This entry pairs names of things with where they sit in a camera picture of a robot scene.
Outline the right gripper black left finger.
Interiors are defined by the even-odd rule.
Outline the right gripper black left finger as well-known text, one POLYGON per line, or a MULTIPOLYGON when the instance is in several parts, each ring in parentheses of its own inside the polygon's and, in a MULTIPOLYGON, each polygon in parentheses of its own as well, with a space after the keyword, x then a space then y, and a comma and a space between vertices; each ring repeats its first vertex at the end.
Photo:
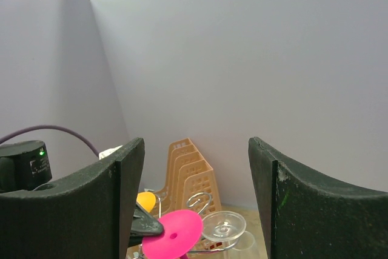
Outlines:
POLYGON ((1 195, 2 258, 125 258, 145 156, 135 138, 37 190, 1 195))

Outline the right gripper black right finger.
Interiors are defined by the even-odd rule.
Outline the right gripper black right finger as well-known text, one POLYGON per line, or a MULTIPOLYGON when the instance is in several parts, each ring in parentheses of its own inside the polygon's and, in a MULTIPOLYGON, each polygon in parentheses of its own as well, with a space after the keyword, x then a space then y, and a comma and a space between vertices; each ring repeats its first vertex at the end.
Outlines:
POLYGON ((327 176, 249 139, 269 258, 386 258, 387 193, 327 176))

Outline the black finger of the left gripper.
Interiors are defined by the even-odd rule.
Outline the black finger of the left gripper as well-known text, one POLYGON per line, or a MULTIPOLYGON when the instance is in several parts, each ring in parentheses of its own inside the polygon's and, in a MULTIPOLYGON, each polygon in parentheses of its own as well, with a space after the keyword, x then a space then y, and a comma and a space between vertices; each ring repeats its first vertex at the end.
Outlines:
POLYGON ((159 236, 163 232, 163 225, 140 204, 136 203, 130 230, 129 246, 137 246, 142 243, 144 237, 159 236))

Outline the yellow plastic goblet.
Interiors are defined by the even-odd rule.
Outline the yellow plastic goblet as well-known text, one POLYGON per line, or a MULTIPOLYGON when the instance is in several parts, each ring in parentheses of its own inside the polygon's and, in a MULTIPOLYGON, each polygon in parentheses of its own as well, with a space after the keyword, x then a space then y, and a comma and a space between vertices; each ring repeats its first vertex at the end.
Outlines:
POLYGON ((140 192, 137 195, 136 202, 147 212, 151 212, 156 204, 156 196, 152 192, 140 192))

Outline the pink plastic goblet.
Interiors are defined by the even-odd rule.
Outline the pink plastic goblet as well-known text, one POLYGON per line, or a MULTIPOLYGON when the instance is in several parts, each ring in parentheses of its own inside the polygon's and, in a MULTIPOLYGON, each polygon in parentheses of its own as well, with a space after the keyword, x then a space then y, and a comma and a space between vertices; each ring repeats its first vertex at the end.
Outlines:
POLYGON ((144 255, 149 259, 187 258, 189 251, 201 238, 201 216, 192 210, 182 209, 163 215, 159 222, 164 232, 142 240, 144 255))

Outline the clear champagne flute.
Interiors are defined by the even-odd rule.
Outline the clear champagne flute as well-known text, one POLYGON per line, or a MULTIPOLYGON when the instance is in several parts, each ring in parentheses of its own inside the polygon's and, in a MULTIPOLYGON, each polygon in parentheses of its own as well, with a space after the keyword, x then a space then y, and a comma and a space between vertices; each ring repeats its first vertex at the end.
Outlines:
POLYGON ((202 219, 202 237, 211 242, 205 253, 225 252, 235 247, 246 231, 246 219, 239 213, 222 210, 212 212, 202 219))

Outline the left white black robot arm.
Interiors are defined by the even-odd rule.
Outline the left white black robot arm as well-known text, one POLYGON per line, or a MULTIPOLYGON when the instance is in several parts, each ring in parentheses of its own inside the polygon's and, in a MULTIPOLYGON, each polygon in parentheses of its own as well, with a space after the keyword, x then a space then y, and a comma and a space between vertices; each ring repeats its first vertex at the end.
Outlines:
POLYGON ((71 226, 118 227, 129 246, 155 237, 164 228, 139 202, 135 182, 142 171, 144 142, 135 140, 99 161, 52 181, 45 143, 26 141, 1 146, 1 195, 22 203, 22 211, 71 226))

